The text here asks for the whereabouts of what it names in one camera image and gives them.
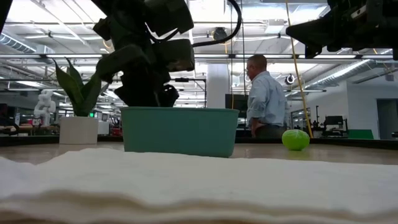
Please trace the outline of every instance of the white planter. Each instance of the white planter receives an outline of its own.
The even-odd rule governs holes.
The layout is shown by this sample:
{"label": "white planter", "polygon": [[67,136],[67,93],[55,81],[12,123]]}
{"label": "white planter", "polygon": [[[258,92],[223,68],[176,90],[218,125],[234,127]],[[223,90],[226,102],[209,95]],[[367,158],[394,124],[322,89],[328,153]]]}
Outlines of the white planter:
{"label": "white planter", "polygon": [[98,120],[89,117],[62,117],[60,144],[96,144]]}

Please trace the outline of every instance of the table surface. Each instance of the table surface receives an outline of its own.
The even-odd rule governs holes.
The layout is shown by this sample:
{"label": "table surface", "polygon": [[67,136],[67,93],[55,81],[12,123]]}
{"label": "table surface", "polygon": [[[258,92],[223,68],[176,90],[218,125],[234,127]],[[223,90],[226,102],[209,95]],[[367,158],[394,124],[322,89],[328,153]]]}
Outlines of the table surface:
{"label": "table surface", "polygon": [[[98,147],[124,150],[122,142],[99,142],[97,145],[42,144],[0,147],[0,156],[16,162],[39,164],[67,151]],[[322,144],[309,145],[301,152],[288,151],[282,144],[236,144],[231,158],[270,158],[398,165],[398,151]]]}

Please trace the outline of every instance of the man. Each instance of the man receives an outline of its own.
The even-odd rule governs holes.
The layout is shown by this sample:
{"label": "man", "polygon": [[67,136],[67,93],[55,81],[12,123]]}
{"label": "man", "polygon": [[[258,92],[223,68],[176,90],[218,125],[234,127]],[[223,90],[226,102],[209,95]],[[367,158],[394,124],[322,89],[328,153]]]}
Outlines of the man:
{"label": "man", "polygon": [[282,138],[287,106],[282,85],[267,71],[267,59],[263,55],[249,57],[246,70],[251,80],[247,115],[252,136]]}

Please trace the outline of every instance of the snake plant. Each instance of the snake plant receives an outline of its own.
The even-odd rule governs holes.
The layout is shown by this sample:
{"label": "snake plant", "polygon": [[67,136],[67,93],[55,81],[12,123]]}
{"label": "snake plant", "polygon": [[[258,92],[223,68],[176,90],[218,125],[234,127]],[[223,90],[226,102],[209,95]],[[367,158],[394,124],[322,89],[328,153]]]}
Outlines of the snake plant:
{"label": "snake plant", "polygon": [[73,67],[69,59],[67,71],[64,72],[54,60],[55,73],[59,85],[67,93],[75,116],[88,116],[95,107],[98,96],[105,91],[107,85],[101,89],[101,80],[96,73],[91,76],[90,80],[84,84],[79,72]]}

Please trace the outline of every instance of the pillar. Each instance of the pillar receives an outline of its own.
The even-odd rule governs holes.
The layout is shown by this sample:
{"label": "pillar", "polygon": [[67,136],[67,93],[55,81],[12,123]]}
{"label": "pillar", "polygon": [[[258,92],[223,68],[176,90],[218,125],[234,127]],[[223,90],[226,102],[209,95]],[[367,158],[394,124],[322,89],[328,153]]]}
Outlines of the pillar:
{"label": "pillar", "polygon": [[230,90],[228,64],[208,64],[207,108],[225,108],[225,94]]}

